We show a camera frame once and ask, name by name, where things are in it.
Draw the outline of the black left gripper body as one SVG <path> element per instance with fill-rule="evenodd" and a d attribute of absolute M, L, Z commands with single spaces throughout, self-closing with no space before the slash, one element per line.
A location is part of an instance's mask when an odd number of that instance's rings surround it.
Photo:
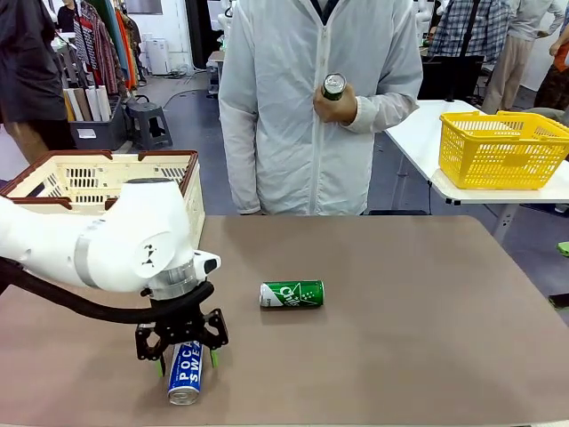
<path fill-rule="evenodd" d="M 197 341 L 202 344 L 209 342 L 206 330 L 209 316 L 201 311 L 182 313 L 158 311 L 154 320 L 156 322 L 154 334 L 158 337 L 157 344 L 170 346 L 182 342 Z"/>

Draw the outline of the person's left hand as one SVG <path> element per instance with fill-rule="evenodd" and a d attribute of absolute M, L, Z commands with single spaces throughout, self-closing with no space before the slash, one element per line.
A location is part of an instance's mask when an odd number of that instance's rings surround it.
<path fill-rule="evenodd" d="M 325 123 L 351 125 L 357 116 L 357 97 L 353 87 L 347 84 L 340 99 L 328 100 L 323 95 L 323 87 L 315 90 L 313 107 L 318 117 Z"/>

